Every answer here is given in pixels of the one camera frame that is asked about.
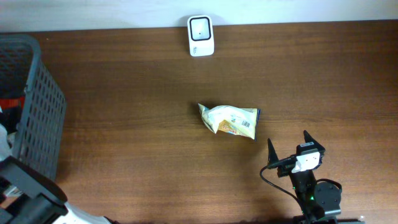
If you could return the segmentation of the orange spaghetti packet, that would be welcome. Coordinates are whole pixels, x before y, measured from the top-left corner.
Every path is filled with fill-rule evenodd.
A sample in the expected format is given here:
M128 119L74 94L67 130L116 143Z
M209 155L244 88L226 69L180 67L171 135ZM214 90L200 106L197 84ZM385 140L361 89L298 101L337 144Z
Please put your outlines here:
M22 96L20 98L13 98L13 99L0 99L0 105L2 110L6 110L9 108L15 107L24 107L25 97Z

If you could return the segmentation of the yellow snack bag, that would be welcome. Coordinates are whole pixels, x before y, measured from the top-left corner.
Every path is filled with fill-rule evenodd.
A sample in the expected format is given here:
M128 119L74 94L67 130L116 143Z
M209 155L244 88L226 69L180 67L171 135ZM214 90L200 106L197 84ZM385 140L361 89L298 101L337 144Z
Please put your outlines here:
M212 132L225 133L256 139L256 128L261 110L258 108L237 108L230 105L221 105L207 108L198 104L201 119Z

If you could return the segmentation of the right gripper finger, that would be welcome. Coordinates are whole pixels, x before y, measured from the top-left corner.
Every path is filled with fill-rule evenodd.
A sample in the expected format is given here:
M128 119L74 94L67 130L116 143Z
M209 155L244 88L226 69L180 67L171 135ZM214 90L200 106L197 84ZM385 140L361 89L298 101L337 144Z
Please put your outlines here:
M276 162L278 162L279 159L277 157L276 151L274 149L274 146L273 146L272 141L271 141L270 138L267 140L267 146L268 146L268 161L267 161L267 164L268 165L273 165Z
M305 145L319 145L319 143L308 133L307 130L303 131Z

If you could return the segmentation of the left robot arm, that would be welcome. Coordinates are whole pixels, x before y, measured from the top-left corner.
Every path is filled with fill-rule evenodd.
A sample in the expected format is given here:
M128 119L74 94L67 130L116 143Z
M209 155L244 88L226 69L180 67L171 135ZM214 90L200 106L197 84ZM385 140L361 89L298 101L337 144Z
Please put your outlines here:
M52 180L11 156L1 126L1 223L114 223L68 203Z

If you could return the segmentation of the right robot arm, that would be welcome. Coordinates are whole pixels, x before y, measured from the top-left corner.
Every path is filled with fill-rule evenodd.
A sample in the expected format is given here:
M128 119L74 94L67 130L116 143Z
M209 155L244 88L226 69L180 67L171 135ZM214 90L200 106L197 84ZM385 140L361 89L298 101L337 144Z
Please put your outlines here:
M303 132L304 143L296 147L296 153L279 159L270 139L266 169L277 169L277 175L289 177L294 194L265 180L266 183L288 194L298 203L302 214L293 217L294 223L337 223L341 213L342 186L330 179L316 179L313 171L322 165L326 149L307 132Z

